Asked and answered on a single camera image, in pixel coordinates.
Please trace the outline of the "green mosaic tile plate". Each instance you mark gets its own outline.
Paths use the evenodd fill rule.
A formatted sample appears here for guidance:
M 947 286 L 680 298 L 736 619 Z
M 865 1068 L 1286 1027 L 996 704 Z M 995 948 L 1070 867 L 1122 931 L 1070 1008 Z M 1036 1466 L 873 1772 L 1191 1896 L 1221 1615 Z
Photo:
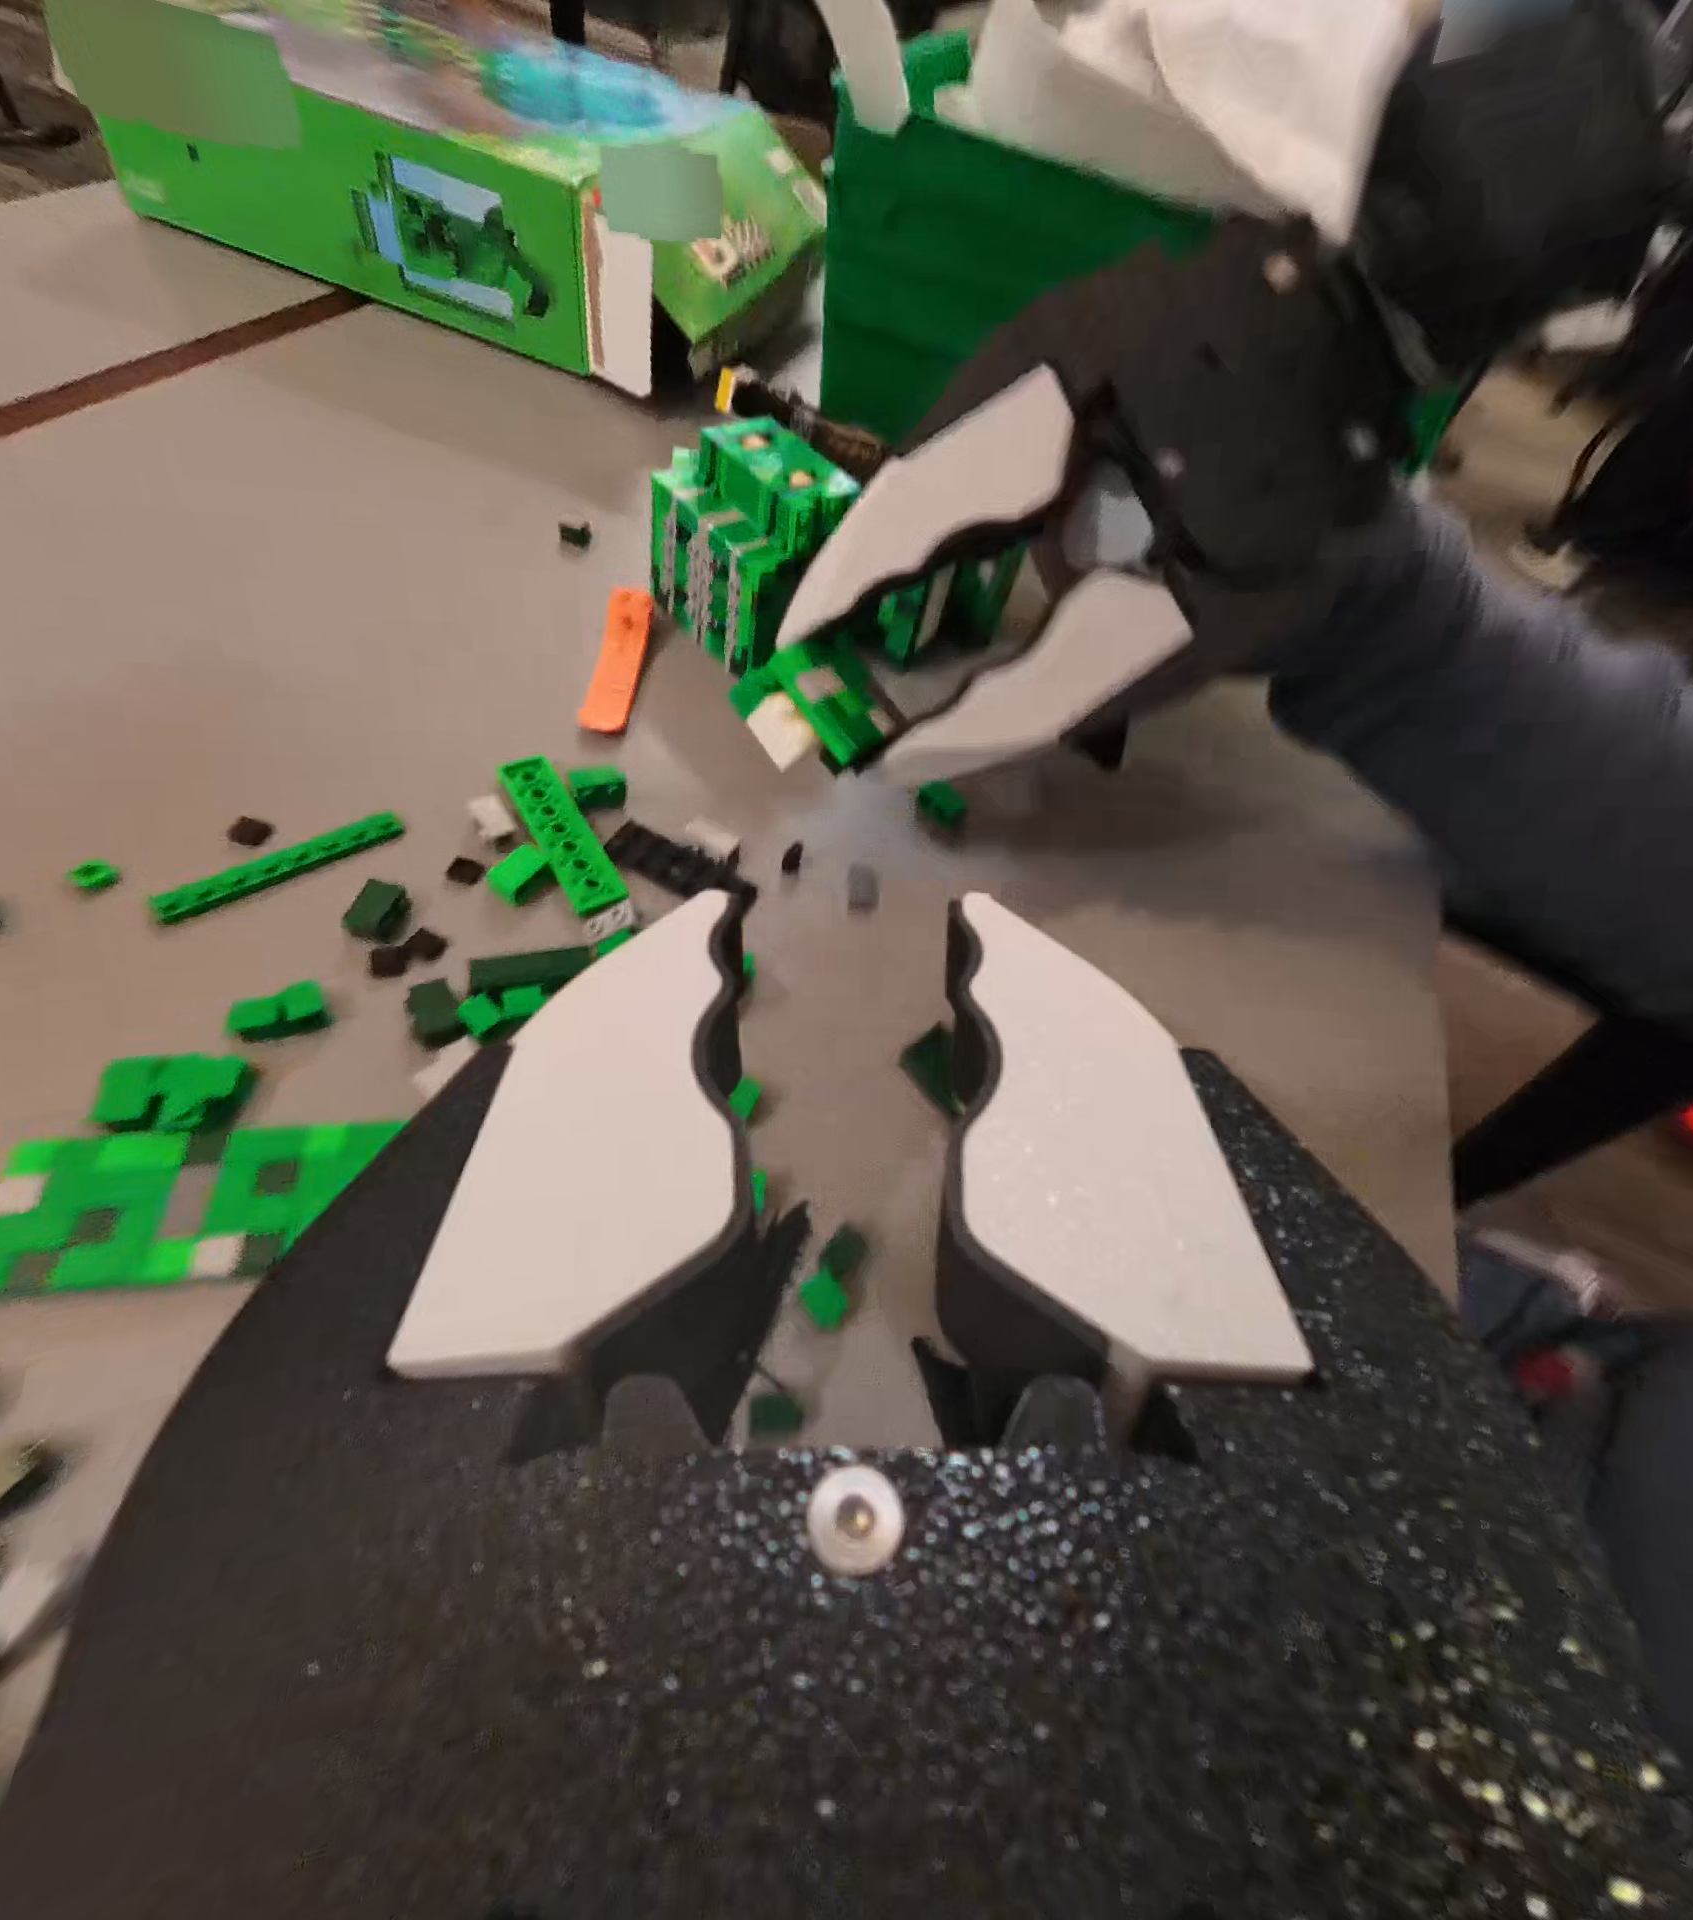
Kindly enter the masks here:
M 0 1172 L 0 1301 L 255 1281 L 402 1130 L 381 1118 L 23 1139 Z

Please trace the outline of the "long thin green plate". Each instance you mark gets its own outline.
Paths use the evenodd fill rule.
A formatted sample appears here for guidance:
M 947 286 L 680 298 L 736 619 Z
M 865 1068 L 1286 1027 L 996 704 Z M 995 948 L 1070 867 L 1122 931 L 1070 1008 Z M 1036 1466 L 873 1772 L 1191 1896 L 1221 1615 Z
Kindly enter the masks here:
M 389 846 L 405 832 L 396 812 L 374 812 L 299 841 L 259 850 L 210 876 L 154 891 L 144 901 L 156 926 L 177 926 L 273 891 L 345 857 Z

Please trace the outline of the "green white brick assembly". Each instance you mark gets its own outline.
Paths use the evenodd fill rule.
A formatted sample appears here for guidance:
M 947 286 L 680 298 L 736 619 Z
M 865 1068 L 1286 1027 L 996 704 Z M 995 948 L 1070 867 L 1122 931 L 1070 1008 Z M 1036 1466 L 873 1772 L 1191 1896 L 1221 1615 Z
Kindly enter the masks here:
M 809 760 L 853 772 L 901 725 L 858 652 L 826 635 L 777 649 L 739 677 L 728 704 L 777 772 Z

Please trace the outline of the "orange brick separator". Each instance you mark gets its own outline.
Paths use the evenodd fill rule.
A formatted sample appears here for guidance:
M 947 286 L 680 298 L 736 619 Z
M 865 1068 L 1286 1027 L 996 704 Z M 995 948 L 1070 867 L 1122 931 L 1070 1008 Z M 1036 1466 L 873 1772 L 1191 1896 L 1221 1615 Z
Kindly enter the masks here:
M 629 725 L 648 656 L 654 600 L 646 587 L 614 587 L 602 622 L 599 654 L 575 723 L 599 738 L 617 738 Z

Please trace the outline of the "grey red shoe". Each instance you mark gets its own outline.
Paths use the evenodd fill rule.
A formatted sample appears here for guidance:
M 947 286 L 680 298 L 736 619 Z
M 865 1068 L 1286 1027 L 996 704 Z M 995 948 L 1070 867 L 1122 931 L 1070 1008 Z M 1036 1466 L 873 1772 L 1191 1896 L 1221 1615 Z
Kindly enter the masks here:
M 1580 1253 L 1466 1232 L 1456 1278 L 1460 1321 L 1535 1414 L 1617 1388 L 1650 1352 L 1644 1323 Z

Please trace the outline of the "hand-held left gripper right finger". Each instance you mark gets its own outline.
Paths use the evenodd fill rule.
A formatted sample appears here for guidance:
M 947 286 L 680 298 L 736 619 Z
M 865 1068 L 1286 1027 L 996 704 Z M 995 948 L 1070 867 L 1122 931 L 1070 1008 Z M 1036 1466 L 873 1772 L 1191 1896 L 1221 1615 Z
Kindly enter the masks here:
M 945 1344 L 917 1344 L 941 1440 L 1007 1444 L 1048 1383 L 1107 1444 L 1191 1452 L 1167 1440 L 1175 1390 L 1312 1388 L 1312 1345 L 1168 1024 L 980 890 L 948 907 L 947 1003 Z

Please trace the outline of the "black studded plate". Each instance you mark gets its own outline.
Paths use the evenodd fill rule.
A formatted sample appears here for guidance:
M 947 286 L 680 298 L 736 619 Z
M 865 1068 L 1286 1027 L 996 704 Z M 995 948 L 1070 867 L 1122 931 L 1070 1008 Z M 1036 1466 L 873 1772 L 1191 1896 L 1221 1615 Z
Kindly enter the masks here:
M 624 819 L 602 841 L 602 850 L 622 874 L 632 874 L 678 900 L 703 891 L 727 891 L 754 904 L 759 887 L 739 871 L 736 856 L 714 856 L 703 846 L 658 833 Z

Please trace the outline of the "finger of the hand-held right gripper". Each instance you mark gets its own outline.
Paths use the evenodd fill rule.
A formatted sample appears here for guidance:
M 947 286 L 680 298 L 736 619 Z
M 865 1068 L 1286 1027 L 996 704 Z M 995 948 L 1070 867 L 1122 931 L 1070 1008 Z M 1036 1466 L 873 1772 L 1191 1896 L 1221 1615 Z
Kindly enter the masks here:
M 1165 583 L 1093 571 L 1052 606 L 1022 649 L 978 667 L 943 706 L 906 719 L 866 774 L 885 786 L 922 787 L 1043 756 L 1172 664 L 1192 635 Z
M 889 460 L 803 574 L 777 644 L 836 629 L 947 556 L 1036 526 L 1062 494 L 1076 429 L 1068 387 L 1039 362 Z

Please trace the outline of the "torn white paper strip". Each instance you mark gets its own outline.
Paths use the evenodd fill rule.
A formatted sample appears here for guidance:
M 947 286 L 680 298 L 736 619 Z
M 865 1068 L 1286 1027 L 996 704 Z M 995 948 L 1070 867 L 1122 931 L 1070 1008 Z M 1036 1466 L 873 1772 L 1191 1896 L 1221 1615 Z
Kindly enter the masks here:
M 815 1 L 858 126 L 885 136 L 909 118 L 903 42 L 885 1 Z

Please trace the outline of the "green toy set box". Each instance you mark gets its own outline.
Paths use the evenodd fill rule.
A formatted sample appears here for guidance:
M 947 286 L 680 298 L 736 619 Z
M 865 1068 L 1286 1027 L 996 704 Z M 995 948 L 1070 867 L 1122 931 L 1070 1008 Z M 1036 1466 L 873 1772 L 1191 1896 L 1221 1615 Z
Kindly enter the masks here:
M 825 190 L 752 101 L 519 3 L 46 3 L 131 212 L 646 397 L 800 311 Z

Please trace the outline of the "green perforated plate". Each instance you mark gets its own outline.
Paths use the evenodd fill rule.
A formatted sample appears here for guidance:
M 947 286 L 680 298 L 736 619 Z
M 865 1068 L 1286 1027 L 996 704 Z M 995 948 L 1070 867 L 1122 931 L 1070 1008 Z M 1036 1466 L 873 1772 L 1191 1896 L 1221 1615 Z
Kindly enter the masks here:
M 630 894 L 614 860 L 605 852 L 566 777 L 549 758 L 522 756 L 500 762 L 493 777 L 581 919 L 599 917 L 629 904 Z

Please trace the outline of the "yellow black small tool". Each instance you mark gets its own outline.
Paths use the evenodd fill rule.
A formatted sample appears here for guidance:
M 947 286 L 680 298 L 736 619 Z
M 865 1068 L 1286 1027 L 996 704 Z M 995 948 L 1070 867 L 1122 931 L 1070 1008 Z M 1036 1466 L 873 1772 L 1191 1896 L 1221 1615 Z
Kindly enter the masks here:
M 873 431 L 832 420 L 812 401 L 768 384 L 749 365 L 733 364 L 714 375 L 714 407 L 733 420 L 772 420 L 838 467 L 860 477 L 881 467 L 889 445 Z

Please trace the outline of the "long dark green brick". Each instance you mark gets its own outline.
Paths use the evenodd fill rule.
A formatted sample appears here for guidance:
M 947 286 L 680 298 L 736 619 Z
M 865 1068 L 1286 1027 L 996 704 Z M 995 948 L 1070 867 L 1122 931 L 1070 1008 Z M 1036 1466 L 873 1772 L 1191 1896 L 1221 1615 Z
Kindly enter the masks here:
M 475 956 L 468 967 L 468 995 L 500 997 L 512 991 L 558 991 L 591 967 L 597 951 L 589 944 L 528 948 Z

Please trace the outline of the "green plastic bin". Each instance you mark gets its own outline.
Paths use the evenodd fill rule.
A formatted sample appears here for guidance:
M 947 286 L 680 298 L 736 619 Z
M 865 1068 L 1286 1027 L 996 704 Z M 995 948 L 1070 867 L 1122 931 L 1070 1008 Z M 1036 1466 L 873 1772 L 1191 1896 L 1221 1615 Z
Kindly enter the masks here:
M 835 418 L 899 445 L 932 431 L 938 406 L 970 406 L 963 375 L 984 394 L 1021 360 L 1078 357 L 1085 387 L 1125 353 L 1149 367 L 1168 338 L 1241 349 L 1300 313 L 1333 326 L 1360 308 L 1353 236 L 1162 204 L 938 118 L 980 24 L 901 40 L 909 118 L 892 136 L 855 120 L 836 70 L 818 390 Z

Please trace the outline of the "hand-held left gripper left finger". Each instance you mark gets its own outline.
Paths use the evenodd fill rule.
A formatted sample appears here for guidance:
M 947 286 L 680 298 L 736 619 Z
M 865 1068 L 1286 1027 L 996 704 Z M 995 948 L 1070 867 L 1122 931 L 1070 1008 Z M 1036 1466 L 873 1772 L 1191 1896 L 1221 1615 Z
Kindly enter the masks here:
M 530 1454 L 601 1435 L 650 1381 L 704 1446 L 735 1427 L 810 1209 L 772 1211 L 739 1108 L 749 898 L 711 886 L 512 1037 L 384 1350 L 410 1383 L 516 1380 Z

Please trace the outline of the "green brick model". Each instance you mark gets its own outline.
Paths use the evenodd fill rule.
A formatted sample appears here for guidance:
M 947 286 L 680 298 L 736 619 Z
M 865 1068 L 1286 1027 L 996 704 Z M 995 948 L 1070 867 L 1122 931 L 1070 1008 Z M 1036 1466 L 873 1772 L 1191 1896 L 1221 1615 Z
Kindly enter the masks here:
M 793 593 L 860 494 L 860 481 L 787 426 L 708 426 L 653 472 L 650 593 L 657 610 L 731 677 L 775 652 Z M 897 665 L 999 635 L 1025 545 L 941 567 L 860 614 L 853 639 Z

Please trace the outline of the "green stacked bricks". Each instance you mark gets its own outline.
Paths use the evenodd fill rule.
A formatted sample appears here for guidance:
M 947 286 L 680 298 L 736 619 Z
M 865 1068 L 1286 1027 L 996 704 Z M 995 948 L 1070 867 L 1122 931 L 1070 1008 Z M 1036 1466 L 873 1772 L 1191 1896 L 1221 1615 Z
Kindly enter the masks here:
M 231 1054 L 146 1054 L 106 1061 L 88 1122 L 106 1134 L 196 1134 L 228 1126 L 255 1084 Z

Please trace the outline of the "crumpled white paper bag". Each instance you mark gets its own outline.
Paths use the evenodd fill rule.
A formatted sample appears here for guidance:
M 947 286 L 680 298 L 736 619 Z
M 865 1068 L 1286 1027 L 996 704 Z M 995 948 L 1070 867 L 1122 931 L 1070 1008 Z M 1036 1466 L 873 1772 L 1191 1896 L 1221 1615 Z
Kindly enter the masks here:
M 1435 20 L 1411 1 L 999 1 L 935 109 L 1151 200 L 1307 218 L 1341 245 Z

